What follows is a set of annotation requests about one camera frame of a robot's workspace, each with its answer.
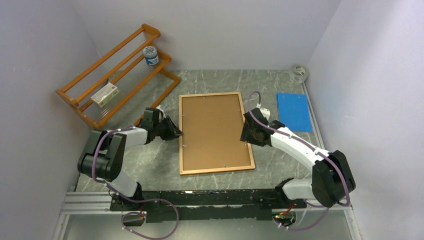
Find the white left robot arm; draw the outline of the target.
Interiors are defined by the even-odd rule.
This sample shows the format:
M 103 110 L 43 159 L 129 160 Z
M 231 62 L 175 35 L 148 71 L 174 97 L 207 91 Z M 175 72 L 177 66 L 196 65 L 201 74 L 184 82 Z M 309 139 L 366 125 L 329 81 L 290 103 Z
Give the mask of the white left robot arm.
M 116 193 L 130 210 L 137 210 L 143 203 L 143 190 L 141 184 L 122 169 L 125 150 L 149 144 L 157 137 L 171 141 L 182 135 L 183 132 L 161 108 L 148 107 L 135 125 L 92 130 L 78 160 L 77 170 Z

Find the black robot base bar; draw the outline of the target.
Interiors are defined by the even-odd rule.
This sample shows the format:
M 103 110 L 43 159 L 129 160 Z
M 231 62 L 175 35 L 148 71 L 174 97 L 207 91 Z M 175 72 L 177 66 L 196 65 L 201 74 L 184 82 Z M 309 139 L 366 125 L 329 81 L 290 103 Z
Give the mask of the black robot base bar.
M 301 199 L 289 199 L 278 185 L 263 189 L 143 190 L 130 201 L 113 194 L 109 209 L 112 212 L 143 212 L 147 223 L 161 223 L 176 219 L 268 221 L 278 212 L 292 213 L 306 207 Z

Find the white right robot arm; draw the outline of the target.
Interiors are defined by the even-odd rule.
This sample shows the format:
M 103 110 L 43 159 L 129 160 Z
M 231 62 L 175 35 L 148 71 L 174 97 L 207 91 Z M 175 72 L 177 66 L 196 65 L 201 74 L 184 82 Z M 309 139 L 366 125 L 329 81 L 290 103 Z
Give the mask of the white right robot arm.
M 278 120 L 268 121 L 257 107 L 244 114 L 240 140 L 281 150 L 311 172 L 311 178 L 287 178 L 277 186 L 274 196 L 278 206 L 286 208 L 294 200 L 315 200 L 326 208 L 340 205 L 342 199 L 345 205 L 350 204 L 349 194 L 356 183 L 343 152 L 307 142 Z

